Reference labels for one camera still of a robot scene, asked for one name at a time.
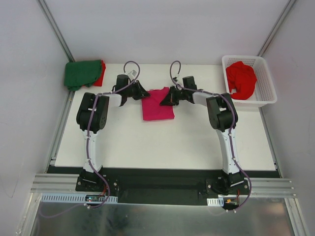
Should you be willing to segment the pink t shirt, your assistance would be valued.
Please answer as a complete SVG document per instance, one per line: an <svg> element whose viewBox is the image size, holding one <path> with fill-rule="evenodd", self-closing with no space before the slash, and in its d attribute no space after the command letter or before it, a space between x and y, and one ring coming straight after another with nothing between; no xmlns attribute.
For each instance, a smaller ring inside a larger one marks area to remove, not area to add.
<svg viewBox="0 0 315 236"><path fill-rule="evenodd" d="M172 106L161 106L161 101L169 93L169 88L152 89L148 91L149 97L142 99L142 114L144 121L159 121L174 119Z"/></svg>

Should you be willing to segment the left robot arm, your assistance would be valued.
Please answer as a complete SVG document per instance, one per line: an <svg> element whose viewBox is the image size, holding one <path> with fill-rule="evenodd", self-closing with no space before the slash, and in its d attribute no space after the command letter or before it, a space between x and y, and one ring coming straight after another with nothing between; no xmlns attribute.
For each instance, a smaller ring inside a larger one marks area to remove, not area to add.
<svg viewBox="0 0 315 236"><path fill-rule="evenodd" d="M132 70L117 76L116 84L111 92L84 93L76 115L76 122L84 137L85 163L77 179L76 191L96 192L108 189L108 185L102 178L103 165L97 136L106 125L110 108L123 106L130 97L140 100L150 96L137 78L137 72Z"/></svg>

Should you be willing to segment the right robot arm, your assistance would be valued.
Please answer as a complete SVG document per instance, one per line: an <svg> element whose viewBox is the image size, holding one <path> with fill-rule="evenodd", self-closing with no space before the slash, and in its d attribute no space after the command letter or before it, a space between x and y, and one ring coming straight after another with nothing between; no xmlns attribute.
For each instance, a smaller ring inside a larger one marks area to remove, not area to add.
<svg viewBox="0 0 315 236"><path fill-rule="evenodd" d="M207 108L211 127L216 131L222 155L221 177L211 184L211 189L222 195L233 194L244 183L235 141L235 129L238 115L228 93L212 93L197 89L193 76L183 78L183 85L177 77L171 77L173 86L161 106L177 106L182 100Z"/></svg>

